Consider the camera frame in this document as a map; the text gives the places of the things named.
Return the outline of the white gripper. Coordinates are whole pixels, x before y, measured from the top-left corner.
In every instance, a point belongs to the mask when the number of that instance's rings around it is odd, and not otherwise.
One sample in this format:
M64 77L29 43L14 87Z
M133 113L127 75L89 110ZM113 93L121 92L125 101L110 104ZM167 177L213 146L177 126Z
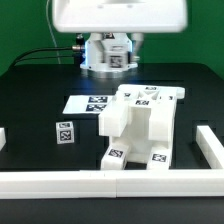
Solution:
M77 33L132 33L133 54L144 41L143 33L181 32L187 26L186 0L52 0L54 27Z

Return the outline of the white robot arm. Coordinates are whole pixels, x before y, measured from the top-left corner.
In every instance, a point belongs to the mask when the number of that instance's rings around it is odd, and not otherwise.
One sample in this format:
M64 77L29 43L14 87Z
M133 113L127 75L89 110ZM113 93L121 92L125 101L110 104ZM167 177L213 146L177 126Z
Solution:
M88 33L78 46L80 68L97 77L119 77L138 67L146 33L175 33L187 26L186 0L52 0L62 33Z

